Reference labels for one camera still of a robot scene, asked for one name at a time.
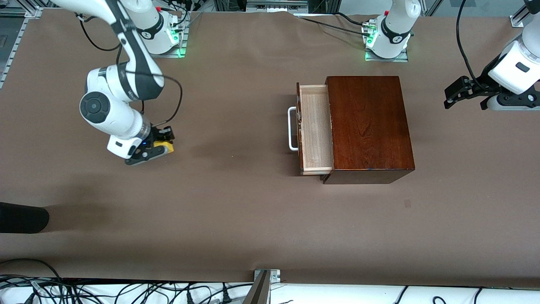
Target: table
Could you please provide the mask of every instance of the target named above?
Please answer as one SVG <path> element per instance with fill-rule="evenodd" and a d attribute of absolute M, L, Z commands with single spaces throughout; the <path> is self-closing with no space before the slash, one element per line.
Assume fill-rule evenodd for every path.
<path fill-rule="evenodd" d="M 117 43 L 105 23 L 87 27 Z M 507 18 L 461 28 L 477 74 L 518 33 Z M 0 236 L 0 257 L 70 277 L 247 281 L 277 268 L 288 282 L 540 286 L 539 114 L 481 111 L 481 99 L 445 110 L 445 87 L 466 74 L 455 20 L 419 18 L 414 31 L 409 63 L 365 62 L 358 36 L 285 12 L 203 14 L 186 57 L 157 60 L 184 86 L 175 152 L 128 167 L 78 112 L 87 72 L 116 53 L 94 49 L 73 13 L 46 9 L 0 91 L 0 200 L 48 206 L 51 225 Z M 299 176 L 286 111 L 296 82 L 329 75 L 400 76 L 413 173 L 390 185 Z M 177 96 L 167 82 L 150 120 Z"/>

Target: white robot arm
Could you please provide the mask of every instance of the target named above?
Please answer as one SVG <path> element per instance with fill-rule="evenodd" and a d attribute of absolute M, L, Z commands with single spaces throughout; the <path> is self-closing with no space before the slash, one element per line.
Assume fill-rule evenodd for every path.
<path fill-rule="evenodd" d="M 397 57 L 407 47 L 410 31 L 421 11 L 418 0 L 392 0 L 388 15 L 375 19 L 377 32 L 368 40 L 366 48 L 381 58 Z"/>
<path fill-rule="evenodd" d="M 170 128 L 169 133 L 163 133 L 129 106 L 132 101 L 157 98 L 163 89 L 164 78 L 121 1 L 53 1 L 68 10 L 103 19 L 111 26 L 130 58 L 119 65 L 91 70 L 86 78 L 85 95 L 80 101 L 80 113 L 84 119 L 111 135 L 107 149 L 125 158 L 127 164 L 138 164 L 171 152 L 172 146 L 168 145 L 160 146 L 159 151 L 151 150 L 159 139 L 172 141 L 174 135 Z M 146 142 L 143 144 L 145 140 L 150 141 L 150 146 Z"/>
<path fill-rule="evenodd" d="M 482 110 L 540 110 L 540 0 L 525 0 L 533 20 L 512 39 L 480 77 L 460 77 L 446 88 L 444 107 L 477 96 L 487 96 Z"/>
<path fill-rule="evenodd" d="M 154 7 L 152 0 L 121 0 L 151 54 L 163 54 L 180 42 L 178 17 Z"/>

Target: black cable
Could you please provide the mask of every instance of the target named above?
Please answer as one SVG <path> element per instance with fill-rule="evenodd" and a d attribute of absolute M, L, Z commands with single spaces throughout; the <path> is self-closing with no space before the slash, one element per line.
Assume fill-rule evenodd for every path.
<path fill-rule="evenodd" d="M 191 286 L 190 286 L 190 287 L 187 289 L 187 292 L 188 292 L 187 294 L 190 295 L 190 290 L 194 290 L 194 289 L 198 289 L 198 288 L 206 288 L 206 289 L 208 289 L 208 292 L 209 292 L 210 294 L 212 294 L 212 290 L 210 289 L 209 286 L 206 286 L 206 285 L 204 285 L 204 286 L 197 286 L 197 287 L 191 287 Z"/>
<path fill-rule="evenodd" d="M 305 21 L 309 21 L 309 22 L 313 22 L 313 23 L 316 23 L 316 24 L 321 24 L 321 25 L 324 25 L 326 27 L 342 30 L 342 31 L 345 31 L 345 32 L 351 32 L 351 33 L 355 33 L 355 34 L 362 35 L 362 36 L 369 36 L 368 33 L 364 33 L 364 32 L 357 32 L 357 31 L 353 31 L 353 30 L 348 30 L 348 29 L 344 29 L 344 28 L 341 28 L 341 27 L 336 27 L 335 25 L 330 25 L 330 24 L 327 24 L 327 23 L 322 23 L 322 22 L 319 22 L 319 21 L 311 20 L 311 19 L 305 19 L 305 18 L 300 18 L 300 19 L 305 20 Z"/>
<path fill-rule="evenodd" d="M 168 295 L 166 295 L 166 294 L 164 294 L 164 293 L 162 293 L 162 292 L 160 292 L 160 291 L 157 291 L 157 289 L 155 290 L 155 292 L 158 293 L 158 294 L 160 294 L 160 295 L 165 296 L 165 297 L 167 298 L 167 303 L 169 303 L 170 299 L 169 299 Z"/>
<path fill-rule="evenodd" d="M 186 10 L 185 8 L 181 8 L 181 9 L 183 9 L 183 10 L 184 10 L 184 16 L 183 16 L 182 20 L 178 21 L 177 23 L 173 23 L 173 24 L 172 24 L 172 26 L 173 26 L 173 27 L 175 27 L 175 26 L 177 26 L 178 24 L 180 24 L 180 23 L 182 23 L 182 22 L 186 21 L 186 17 L 187 17 L 187 10 Z"/>
<path fill-rule="evenodd" d="M 441 300 L 443 304 L 446 304 L 446 301 L 438 295 L 433 297 L 433 299 L 431 300 L 432 304 L 437 304 L 437 300 Z"/>
<path fill-rule="evenodd" d="M 90 20 L 92 20 L 92 19 L 94 19 L 94 18 L 95 18 L 95 16 L 90 16 L 90 17 L 84 19 L 83 22 L 86 23 L 86 22 L 88 22 L 88 21 L 90 21 Z"/>
<path fill-rule="evenodd" d="M 10 263 L 10 262 L 23 262 L 23 261 L 36 262 L 36 263 L 40 263 L 40 264 L 43 264 L 43 265 L 47 266 L 47 268 L 49 270 L 51 270 L 52 273 L 55 275 L 56 279 L 58 280 L 58 283 L 62 283 L 62 279 L 60 278 L 60 275 L 58 274 L 56 269 L 54 269 L 53 266 L 49 265 L 47 262 L 44 262 L 42 260 L 30 259 L 30 258 L 27 258 L 27 257 L 20 257 L 18 259 L 11 259 L 11 260 L 2 261 L 2 262 L 0 262 L 0 265 Z M 63 296 L 63 290 L 62 290 L 62 287 L 60 285 L 58 285 L 58 290 L 60 291 L 60 295 Z"/>
<path fill-rule="evenodd" d="M 153 288 L 153 286 L 150 287 L 150 285 L 148 285 L 148 288 L 147 288 L 146 291 L 145 291 L 144 298 L 143 298 L 143 300 L 140 302 L 140 304 L 145 304 L 145 303 L 146 303 L 146 300 L 148 300 L 148 297 L 149 297 L 150 294 L 151 294 L 150 290 L 151 290 L 152 288 Z"/>
<path fill-rule="evenodd" d="M 478 291 L 475 293 L 474 295 L 474 304 L 476 304 L 476 300 L 478 299 L 478 295 L 480 294 L 480 292 L 482 291 L 483 287 L 480 287 L 478 289 Z"/>
<path fill-rule="evenodd" d="M 187 290 L 186 290 L 186 302 L 187 302 L 187 304 L 194 304 L 194 302 L 193 302 L 193 297 L 191 297 L 190 285 L 187 285 Z"/>
<path fill-rule="evenodd" d="M 222 293 L 224 290 L 229 290 L 229 289 L 232 289 L 232 288 L 237 288 L 237 287 L 243 287 L 243 286 L 251 286 L 253 285 L 253 283 L 247 283 L 247 284 L 240 284 L 240 285 L 234 285 L 234 286 L 229 286 L 225 289 L 222 289 L 218 292 L 215 292 L 213 294 L 211 294 L 210 296 L 208 296 L 207 298 L 205 298 L 204 300 L 200 301 L 199 304 L 203 304 L 204 302 L 206 302 L 206 300 L 211 300 L 213 296 L 217 295 L 217 294 L 220 294 Z"/>
<path fill-rule="evenodd" d="M 338 16 L 341 16 L 341 17 L 345 18 L 348 22 L 351 22 L 352 24 L 363 26 L 362 22 L 356 22 L 356 21 L 352 20 L 351 18 L 349 18 L 349 16 L 347 16 L 347 15 L 341 13 L 341 12 L 333 12 L 330 15 L 338 15 Z"/>
<path fill-rule="evenodd" d="M 136 286 L 135 288 L 132 288 L 130 290 L 127 290 L 125 292 L 123 292 L 125 289 L 127 289 L 128 287 L 130 286 L 133 286 L 133 284 L 128 284 L 126 285 L 125 287 L 123 287 L 120 292 L 118 293 L 118 295 L 116 296 L 113 296 L 113 295 L 95 295 L 95 294 L 92 294 L 91 292 L 89 292 L 88 290 L 84 289 L 83 287 L 84 286 L 81 286 L 81 287 L 78 287 L 78 286 L 72 286 L 72 285 L 68 285 L 68 284 L 63 284 L 63 283 L 57 283 L 57 282 L 54 282 L 54 281 L 50 281 L 50 280 L 45 280 L 45 279 L 41 279 L 41 278 L 26 278 L 26 277 L 21 277 L 21 276 L 10 276 L 8 278 L 8 280 L 12 280 L 12 279 L 20 279 L 20 280 L 23 280 L 26 282 L 27 285 L 25 286 L 31 286 L 33 287 L 33 285 L 31 284 L 31 281 L 41 281 L 43 283 L 50 283 L 52 285 L 50 286 L 54 286 L 54 285 L 61 285 L 61 286 L 67 286 L 68 287 L 68 292 L 69 294 L 66 294 L 66 295 L 54 295 L 50 292 L 48 292 L 48 290 L 46 290 L 45 288 L 43 288 L 45 290 L 45 292 L 48 292 L 49 296 L 40 296 L 39 293 L 37 293 L 36 295 L 39 297 L 39 300 L 40 300 L 40 303 L 41 303 L 41 298 L 45 298 L 45 299 L 53 299 L 53 302 L 54 299 L 56 298 L 60 298 L 61 300 L 72 300 L 72 302 L 74 300 L 77 300 L 79 302 L 79 304 L 82 304 L 80 302 L 80 299 L 87 299 L 89 301 L 92 301 L 93 303 L 95 304 L 103 304 L 103 302 L 99 299 L 99 298 L 118 298 L 120 297 L 120 295 L 123 295 L 123 294 L 127 294 L 129 292 L 132 292 L 134 291 L 135 289 L 139 288 L 140 286 L 142 285 L 138 285 Z M 17 286 L 19 287 L 21 284 L 21 282 L 16 282 L 16 283 L 10 283 L 10 284 L 7 284 L 7 285 L 3 285 L 0 287 L 0 290 L 1 289 L 5 289 L 5 288 L 9 288 L 11 286 Z M 84 292 L 86 293 L 87 295 L 83 295 L 83 294 L 79 294 L 79 291 L 81 292 Z"/>
<path fill-rule="evenodd" d="M 231 297 L 229 296 L 229 292 L 227 291 L 227 286 L 225 283 L 223 283 L 223 301 L 221 303 L 223 304 L 229 304 L 232 302 Z"/>
<path fill-rule="evenodd" d="M 73 294 L 73 288 L 67 288 L 67 296 L 71 298 L 71 304 L 75 304 L 75 295 Z"/>
<path fill-rule="evenodd" d="M 88 39 L 88 41 L 90 41 L 90 43 L 91 43 L 94 47 L 96 47 L 96 49 L 101 50 L 101 51 L 110 52 L 110 51 L 114 51 L 114 50 L 116 50 L 116 49 L 118 49 L 118 48 L 120 47 L 120 45 L 121 45 L 120 43 L 118 43 L 118 45 L 115 46 L 115 47 L 112 48 L 112 49 L 104 49 L 104 48 L 99 47 L 97 44 L 94 43 L 94 41 L 92 41 L 92 39 L 90 38 L 90 36 L 88 36 L 88 33 L 86 32 L 86 28 L 84 28 L 84 23 L 83 23 L 83 21 L 82 21 L 82 20 L 79 20 L 79 23 L 80 23 L 80 28 L 83 29 L 84 36 L 86 36 L 86 39 Z"/>
<path fill-rule="evenodd" d="M 57 297 L 56 297 L 56 296 L 53 296 L 52 293 L 50 293 L 50 292 L 47 290 L 47 288 L 42 288 L 42 289 L 49 295 L 49 297 L 47 297 L 47 296 L 42 296 L 42 295 L 40 295 L 40 296 L 42 296 L 43 298 L 50 298 L 54 304 L 57 304 L 56 301 L 55 301 L 55 298 L 57 298 Z M 64 296 L 62 295 L 62 297 L 60 297 L 60 303 L 62 303 L 63 298 L 64 298 Z"/>
<path fill-rule="evenodd" d="M 142 285 L 143 285 L 143 284 L 137 286 L 136 288 L 134 288 L 134 289 L 132 289 L 132 290 L 130 290 L 130 291 L 128 291 L 128 292 L 132 292 L 132 291 L 134 291 L 135 289 L 141 287 Z M 124 291 L 124 289 L 126 289 L 126 288 L 129 287 L 129 286 L 130 286 L 130 285 L 126 285 L 126 286 L 124 286 L 122 289 L 120 289 L 120 291 L 118 292 L 118 294 L 114 297 L 114 298 L 115 298 L 115 299 L 114 299 L 114 304 L 116 304 L 116 303 L 118 302 L 118 298 L 123 294 L 122 292 Z"/>
<path fill-rule="evenodd" d="M 174 297 L 172 297 L 171 301 L 168 304 L 173 304 L 174 299 L 176 299 L 182 292 L 186 291 L 188 287 L 189 287 L 189 284 L 186 287 L 184 287 L 183 289 L 179 290 L 178 293 L 175 294 Z"/>
<path fill-rule="evenodd" d="M 463 46 L 461 45 L 461 38 L 460 38 L 460 19 L 461 19 L 461 12 L 463 11 L 463 7 L 465 6 L 465 2 L 467 2 L 467 0 L 463 0 L 461 2 L 461 6 L 460 6 L 460 10 L 458 11 L 457 13 L 457 20 L 456 20 L 456 39 L 457 39 L 457 47 L 460 49 L 460 53 L 461 53 L 461 56 L 463 57 L 463 60 L 465 61 L 465 65 L 467 66 L 467 70 L 469 71 L 469 74 L 472 78 L 472 80 L 474 80 L 474 82 L 484 91 L 487 91 L 487 92 L 491 92 L 492 90 L 490 90 L 489 88 L 486 88 L 484 87 L 483 85 L 480 84 L 480 82 L 478 81 L 478 79 L 476 79 L 476 76 L 474 75 L 473 73 L 473 69 L 471 68 L 470 64 L 469 64 L 469 60 L 467 59 L 467 55 L 465 55 L 465 51 L 463 50 Z"/>
<path fill-rule="evenodd" d="M 118 48 L 118 53 L 116 53 L 116 65 L 120 63 L 120 55 L 122 54 L 122 46 Z"/>
<path fill-rule="evenodd" d="M 407 290 L 407 288 L 409 288 L 408 285 L 405 286 L 405 288 L 401 290 L 400 296 L 397 298 L 397 301 L 395 301 L 394 304 L 399 304 L 401 302 L 401 298 L 403 297 L 403 294 L 405 293 L 405 290 Z"/>
<path fill-rule="evenodd" d="M 31 282 L 30 280 L 28 280 L 27 278 L 25 278 L 25 277 L 18 277 L 18 279 L 23 280 L 23 281 L 27 281 L 28 284 L 32 287 L 32 294 L 30 294 L 30 296 L 29 296 L 28 299 L 24 302 L 24 304 L 28 304 L 29 301 L 30 301 L 30 304 L 32 304 L 32 303 L 33 303 L 33 297 L 34 297 L 35 295 L 38 296 L 39 304 L 42 304 L 41 297 L 39 296 L 39 291 L 35 289 L 35 287 L 32 285 L 32 282 Z M 8 287 L 6 287 L 6 285 L 4 285 L 4 286 L 2 286 L 2 287 L 0 288 L 0 290 L 1 290 L 1 289 L 4 289 L 4 288 L 8 288 Z"/>
<path fill-rule="evenodd" d="M 150 288 L 150 284 L 148 284 L 148 285 L 149 285 L 149 286 L 148 286 L 142 293 L 140 293 L 139 296 L 136 297 L 136 298 L 133 300 L 133 302 L 131 302 L 131 304 L 135 304 L 135 302 L 136 302 L 137 300 L 139 300 L 140 297 L 142 297 L 145 293 L 148 292 L 148 289 Z"/>
<path fill-rule="evenodd" d="M 169 119 L 164 120 L 164 121 L 162 121 L 160 123 L 154 124 L 152 126 L 157 127 L 159 125 L 166 124 L 169 121 L 173 120 L 173 118 L 178 113 L 178 109 L 180 109 L 180 105 L 182 104 L 182 97 L 184 96 L 184 89 L 182 88 L 182 84 L 178 80 L 176 80 L 175 78 L 173 78 L 171 76 L 167 76 L 167 75 L 158 75 L 158 74 L 153 74 L 153 73 L 137 72 L 137 71 L 126 71 L 126 73 L 139 74 L 139 75 L 152 76 L 152 77 L 153 76 L 162 76 L 163 78 L 166 78 L 166 79 L 176 83 L 178 85 L 178 87 L 180 88 L 180 98 L 178 98 L 178 105 L 176 106 L 176 110 L 174 110 L 174 113 L 171 115 L 171 117 Z"/>

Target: open drawer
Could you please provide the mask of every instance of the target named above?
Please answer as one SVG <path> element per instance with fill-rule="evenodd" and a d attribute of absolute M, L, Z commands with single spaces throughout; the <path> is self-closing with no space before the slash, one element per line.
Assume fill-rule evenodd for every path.
<path fill-rule="evenodd" d="M 321 175 L 332 172 L 332 132 L 328 87 L 296 84 L 296 119 L 300 174 Z"/>
<path fill-rule="evenodd" d="M 326 84 L 297 83 L 296 94 L 301 175 L 322 175 L 325 184 L 384 184 L 414 170 L 397 76 L 331 76 Z"/>

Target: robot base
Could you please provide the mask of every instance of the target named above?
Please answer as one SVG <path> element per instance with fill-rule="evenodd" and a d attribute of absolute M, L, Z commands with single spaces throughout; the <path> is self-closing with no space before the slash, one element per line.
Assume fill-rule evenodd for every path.
<path fill-rule="evenodd" d="M 372 36 L 376 34 L 377 31 L 377 20 L 376 19 L 370 19 L 368 22 L 365 23 L 364 26 L 362 26 L 362 32 L 366 32 Z M 409 56 L 407 54 L 407 48 L 405 48 L 401 53 L 394 58 L 382 58 L 377 56 L 372 49 L 365 47 L 365 45 L 368 43 L 368 40 L 371 37 L 362 36 L 364 39 L 364 49 L 366 53 L 366 61 L 383 61 L 383 62 L 409 62 Z"/>

